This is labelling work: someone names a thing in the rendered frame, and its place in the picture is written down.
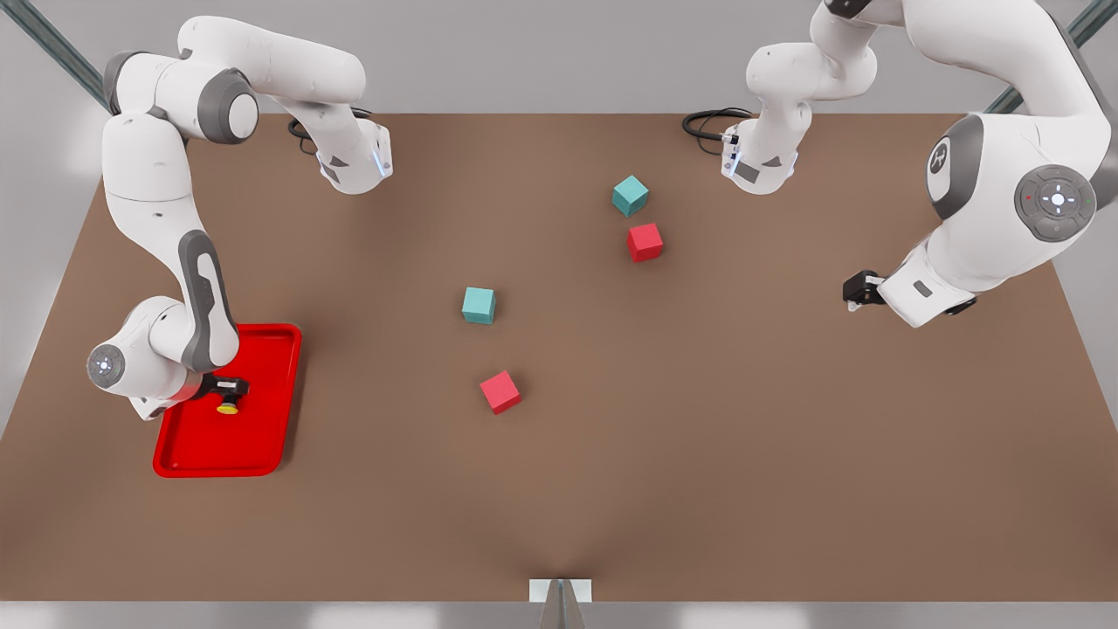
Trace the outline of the red plastic tray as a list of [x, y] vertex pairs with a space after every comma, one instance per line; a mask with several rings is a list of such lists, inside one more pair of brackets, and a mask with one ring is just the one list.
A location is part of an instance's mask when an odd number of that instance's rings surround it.
[[165, 411], [153, 454], [161, 477], [264, 475], [280, 465], [297, 382], [302, 330], [287, 323], [239, 325], [240, 347], [216, 375], [249, 382], [237, 414], [221, 414], [221, 397], [189, 399]]

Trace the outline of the red cube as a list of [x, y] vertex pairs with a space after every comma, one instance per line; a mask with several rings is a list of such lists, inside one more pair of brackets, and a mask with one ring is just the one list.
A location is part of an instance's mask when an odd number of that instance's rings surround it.
[[521, 394], [514, 379], [508, 374], [506, 370], [480, 382], [480, 390], [486, 398], [493, 414], [501, 414], [521, 402]]
[[634, 226], [628, 230], [626, 245], [631, 254], [632, 263], [650, 261], [659, 258], [662, 254], [664, 242], [659, 234], [656, 223], [645, 223]]

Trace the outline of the silver frame post with foot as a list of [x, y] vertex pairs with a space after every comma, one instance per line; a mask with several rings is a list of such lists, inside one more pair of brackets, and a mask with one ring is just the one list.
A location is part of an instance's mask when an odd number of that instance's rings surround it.
[[593, 601], [593, 581], [589, 578], [532, 578], [528, 581], [528, 601], [543, 604], [539, 629], [584, 629], [580, 604]]

